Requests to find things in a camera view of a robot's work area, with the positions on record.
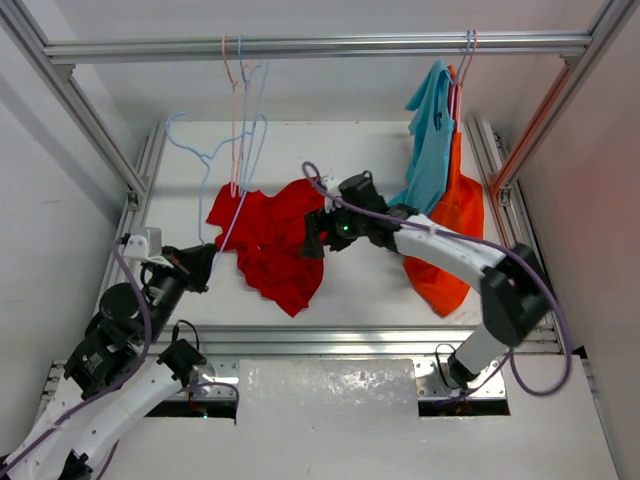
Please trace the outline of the red t shirt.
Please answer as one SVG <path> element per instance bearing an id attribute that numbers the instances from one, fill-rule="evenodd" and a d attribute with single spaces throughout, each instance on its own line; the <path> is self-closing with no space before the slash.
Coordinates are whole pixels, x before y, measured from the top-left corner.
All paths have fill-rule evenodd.
<path id="1" fill-rule="evenodd" d="M 244 198 L 224 185 L 206 222 L 222 229 L 218 248 L 234 251 L 246 284 L 294 317 L 309 307 L 321 285 L 324 261 L 302 256 L 304 216 L 324 205 L 305 179 L 287 184 L 273 196 L 260 191 Z"/>

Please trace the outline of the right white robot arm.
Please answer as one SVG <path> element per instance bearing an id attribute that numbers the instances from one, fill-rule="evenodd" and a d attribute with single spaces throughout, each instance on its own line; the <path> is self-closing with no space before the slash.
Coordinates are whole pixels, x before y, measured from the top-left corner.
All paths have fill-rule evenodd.
<path id="1" fill-rule="evenodd" d="M 302 255 L 321 258 L 360 238 L 452 275 L 481 299 L 482 322 L 449 356 L 443 381 L 464 390 L 498 356 L 518 347 L 549 312 L 549 289 L 533 250 L 511 249 L 453 232 L 405 205 L 388 205 L 370 172 L 344 181 L 309 176 L 324 198 L 305 216 Z"/>

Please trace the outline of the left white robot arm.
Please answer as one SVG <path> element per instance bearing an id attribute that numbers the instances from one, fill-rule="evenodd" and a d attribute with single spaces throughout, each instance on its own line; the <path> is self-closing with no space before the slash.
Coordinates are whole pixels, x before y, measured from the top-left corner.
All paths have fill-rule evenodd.
<path id="1" fill-rule="evenodd" d="M 120 439 L 157 405 L 193 387 L 205 357 L 174 339 L 149 350 L 187 292 L 204 293 L 217 248 L 154 247 L 140 235 L 112 245 L 126 276 L 99 300 L 27 437 L 1 459 L 4 479 L 100 479 Z"/>

